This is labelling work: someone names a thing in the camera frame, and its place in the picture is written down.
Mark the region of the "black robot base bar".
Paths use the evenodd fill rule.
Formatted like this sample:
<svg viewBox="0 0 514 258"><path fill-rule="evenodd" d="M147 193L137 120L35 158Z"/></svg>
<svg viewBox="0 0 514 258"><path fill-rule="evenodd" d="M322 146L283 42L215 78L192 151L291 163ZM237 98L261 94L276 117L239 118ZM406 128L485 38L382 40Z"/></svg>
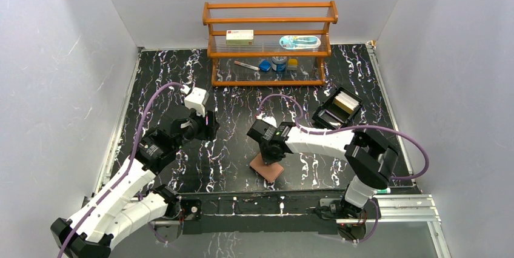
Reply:
<svg viewBox="0 0 514 258"><path fill-rule="evenodd" d="M188 235L240 232L336 234L343 190L183 194Z"/></svg>

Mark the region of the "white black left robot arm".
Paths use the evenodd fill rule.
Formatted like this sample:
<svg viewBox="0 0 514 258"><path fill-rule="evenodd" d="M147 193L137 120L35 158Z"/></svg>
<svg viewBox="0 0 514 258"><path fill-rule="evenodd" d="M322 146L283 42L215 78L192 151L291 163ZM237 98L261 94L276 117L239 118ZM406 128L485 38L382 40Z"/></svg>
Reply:
<svg viewBox="0 0 514 258"><path fill-rule="evenodd" d="M194 110L189 113L146 135L142 134L144 121L139 122L132 153L115 177L78 212L52 223L58 257L108 257L120 241L149 222L183 217L181 196L166 185L152 189L135 203L131 199L176 159L183 145L215 139L219 128L215 112L203 116Z"/></svg>

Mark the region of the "brown leather card holder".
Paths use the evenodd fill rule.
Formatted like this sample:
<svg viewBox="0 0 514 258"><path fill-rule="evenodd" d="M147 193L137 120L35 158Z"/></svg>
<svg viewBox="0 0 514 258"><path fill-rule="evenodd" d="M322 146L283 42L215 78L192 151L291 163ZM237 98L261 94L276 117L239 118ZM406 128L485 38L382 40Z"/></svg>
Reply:
<svg viewBox="0 0 514 258"><path fill-rule="evenodd" d="M267 182L275 182L277 178L284 172L284 167L279 163L265 164L262 155L258 154L249 164L250 168L255 170Z"/></svg>

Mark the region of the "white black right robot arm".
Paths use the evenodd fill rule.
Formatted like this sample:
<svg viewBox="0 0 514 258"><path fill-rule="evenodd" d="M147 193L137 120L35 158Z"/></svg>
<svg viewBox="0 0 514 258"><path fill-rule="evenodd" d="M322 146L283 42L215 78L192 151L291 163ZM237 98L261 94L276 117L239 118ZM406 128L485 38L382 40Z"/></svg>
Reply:
<svg viewBox="0 0 514 258"><path fill-rule="evenodd" d="M247 136L259 145L263 165L282 161L287 154L321 154L345 160L354 177L339 201L322 201L313 210L325 220L357 218L379 190L385 190L398 161L398 149L381 133L367 125L341 131L303 128L293 122L277 127L254 121Z"/></svg>

